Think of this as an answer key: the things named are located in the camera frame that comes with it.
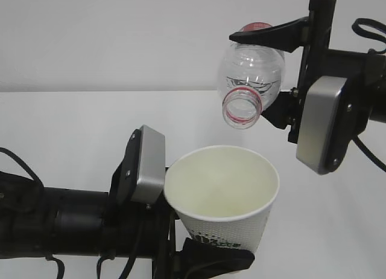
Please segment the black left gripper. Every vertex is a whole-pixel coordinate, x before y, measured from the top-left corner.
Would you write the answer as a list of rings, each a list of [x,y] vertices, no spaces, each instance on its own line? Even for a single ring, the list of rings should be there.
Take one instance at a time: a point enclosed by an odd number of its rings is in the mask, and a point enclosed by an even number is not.
[[[249,269],[255,255],[243,249],[220,248],[186,239],[176,250],[178,215],[161,193],[154,205],[130,200],[119,206],[118,184],[122,167],[112,175],[101,215],[99,270],[106,260],[126,257],[119,278],[129,278],[138,258],[151,260],[151,278],[213,278]]]

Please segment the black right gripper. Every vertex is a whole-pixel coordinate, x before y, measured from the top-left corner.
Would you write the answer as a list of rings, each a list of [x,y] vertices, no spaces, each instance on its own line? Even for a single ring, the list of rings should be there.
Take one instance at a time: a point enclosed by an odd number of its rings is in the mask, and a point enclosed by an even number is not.
[[[229,40],[236,43],[259,45],[288,53],[303,46],[295,109],[292,93],[280,91],[275,101],[262,112],[262,116],[278,129],[286,129],[293,122],[288,134],[291,143],[298,141],[308,89],[320,77],[321,62],[329,48],[336,1],[309,0],[308,17],[273,27],[264,22],[253,22],[229,36]]]

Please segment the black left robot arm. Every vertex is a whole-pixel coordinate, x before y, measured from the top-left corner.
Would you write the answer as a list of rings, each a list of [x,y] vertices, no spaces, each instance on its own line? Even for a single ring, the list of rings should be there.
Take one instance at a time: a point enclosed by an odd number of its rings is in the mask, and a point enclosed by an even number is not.
[[[43,257],[64,276],[61,255],[125,257],[127,278],[136,259],[152,261],[153,278],[212,278],[248,269],[255,257],[232,245],[186,239],[176,250],[175,213],[163,185],[143,184],[117,170],[109,192],[44,187],[38,179],[1,174],[1,258]]]

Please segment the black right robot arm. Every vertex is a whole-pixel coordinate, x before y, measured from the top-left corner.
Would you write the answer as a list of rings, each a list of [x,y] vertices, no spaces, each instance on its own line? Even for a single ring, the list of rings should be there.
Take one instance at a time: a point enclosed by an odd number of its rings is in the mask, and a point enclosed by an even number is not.
[[[385,122],[385,55],[329,48],[337,0],[309,0],[309,14],[282,25],[261,30],[235,32],[234,42],[260,45],[291,53],[303,47],[297,87],[263,111],[274,127],[291,126],[288,140],[300,141],[300,120],[306,117],[306,95],[322,76],[346,79],[332,123],[330,140],[350,141],[364,131],[368,120]]]

